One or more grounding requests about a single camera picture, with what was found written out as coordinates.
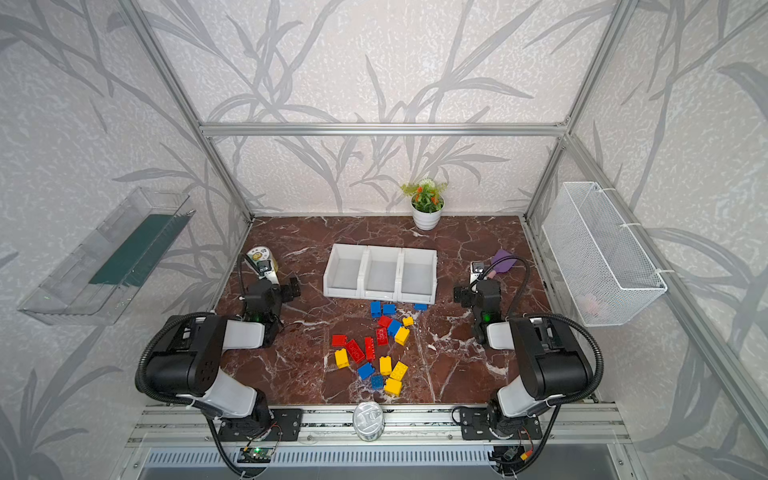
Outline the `yellow lego brick bottom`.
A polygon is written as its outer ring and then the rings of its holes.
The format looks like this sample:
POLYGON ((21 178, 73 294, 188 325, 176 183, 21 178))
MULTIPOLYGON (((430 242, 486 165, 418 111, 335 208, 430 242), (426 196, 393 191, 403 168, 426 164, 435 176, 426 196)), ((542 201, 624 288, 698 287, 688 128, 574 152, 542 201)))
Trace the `yellow lego brick bottom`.
POLYGON ((384 392, 390 396, 399 397, 403 384, 399 380, 387 378, 384 384, 384 392))

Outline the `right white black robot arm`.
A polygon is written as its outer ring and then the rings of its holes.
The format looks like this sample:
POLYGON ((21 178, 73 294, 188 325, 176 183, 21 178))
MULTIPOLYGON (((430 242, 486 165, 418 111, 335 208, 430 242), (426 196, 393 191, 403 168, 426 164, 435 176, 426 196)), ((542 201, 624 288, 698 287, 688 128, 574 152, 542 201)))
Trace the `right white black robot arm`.
POLYGON ((499 431, 513 421, 581 401, 599 386, 604 356, 578 322, 554 313, 503 314, 500 284, 495 280, 456 286, 453 297, 472 312, 473 334, 480 345, 516 355, 518 377, 488 403, 491 428, 499 431))

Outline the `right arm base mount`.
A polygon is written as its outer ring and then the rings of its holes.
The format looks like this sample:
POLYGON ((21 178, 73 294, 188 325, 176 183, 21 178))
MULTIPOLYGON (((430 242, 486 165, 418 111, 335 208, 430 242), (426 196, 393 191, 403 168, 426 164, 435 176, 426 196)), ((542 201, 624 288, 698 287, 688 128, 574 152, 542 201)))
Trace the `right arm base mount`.
POLYGON ((543 432, 537 417, 508 417, 499 407, 456 406, 451 411, 451 419, 461 430, 463 440, 494 441, 522 440, 532 442, 541 440, 543 432))

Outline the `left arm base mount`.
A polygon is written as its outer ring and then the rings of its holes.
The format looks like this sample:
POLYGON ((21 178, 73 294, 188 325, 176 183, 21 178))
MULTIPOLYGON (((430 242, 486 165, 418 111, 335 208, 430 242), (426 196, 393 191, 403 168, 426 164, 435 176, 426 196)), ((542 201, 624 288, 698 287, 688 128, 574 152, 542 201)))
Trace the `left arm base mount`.
POLYGON ((222 442, 294 442, 298 440, 302 416, 300 408, 277 408, 239 419, 224 418, 218 438, 222 442))

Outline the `long red lego brick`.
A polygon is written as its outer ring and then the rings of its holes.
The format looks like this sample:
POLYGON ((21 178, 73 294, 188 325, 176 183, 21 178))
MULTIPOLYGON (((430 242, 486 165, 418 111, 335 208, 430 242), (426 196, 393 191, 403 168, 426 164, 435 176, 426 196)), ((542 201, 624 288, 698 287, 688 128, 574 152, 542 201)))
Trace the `long red lego brick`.
POLYGON ((345 349, 349 357, 358 365, 366 361, 366 355, 356 340, 349 340, 345 344, 345 349))

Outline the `narrow red lego brick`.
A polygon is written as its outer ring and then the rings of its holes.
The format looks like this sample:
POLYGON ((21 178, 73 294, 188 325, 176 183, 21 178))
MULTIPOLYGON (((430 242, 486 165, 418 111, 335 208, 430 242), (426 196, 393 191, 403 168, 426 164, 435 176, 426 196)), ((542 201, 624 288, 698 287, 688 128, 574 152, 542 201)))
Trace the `narrow red lego brick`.
POLYGON ((372 337, 366 337, 364 339, 365 345, 365 358, 368 362, 374 362, 376 359, 375 342, 372 337))

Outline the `blue sloped lego brick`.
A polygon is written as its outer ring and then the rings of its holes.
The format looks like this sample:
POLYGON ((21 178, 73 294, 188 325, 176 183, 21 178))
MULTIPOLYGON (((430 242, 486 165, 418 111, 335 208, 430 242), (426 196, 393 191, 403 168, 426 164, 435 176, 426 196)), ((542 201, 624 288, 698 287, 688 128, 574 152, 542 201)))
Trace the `blue sloped lego brick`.
POLYGON ((390 337, 395 337, 401 328, 402 328, 401 322, 397 320, 392 320, 387 328, 387 333, 390 337))

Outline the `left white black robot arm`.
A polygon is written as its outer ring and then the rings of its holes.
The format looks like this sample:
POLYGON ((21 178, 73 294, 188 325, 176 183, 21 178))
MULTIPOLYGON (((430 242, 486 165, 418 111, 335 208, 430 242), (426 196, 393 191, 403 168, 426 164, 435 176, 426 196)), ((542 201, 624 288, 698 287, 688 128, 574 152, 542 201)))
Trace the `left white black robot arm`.
POLYGON ((221 357, 230 350, 272 346, 282 326, 282 305, 300 296, 297 277, 284 285, 261 279, 246 289, 241 317, 214 312, 169 317, 140 356, 137 390, 156 401, 195 407, 210 418, 267 421, 265 395, 226 374, 221 357))

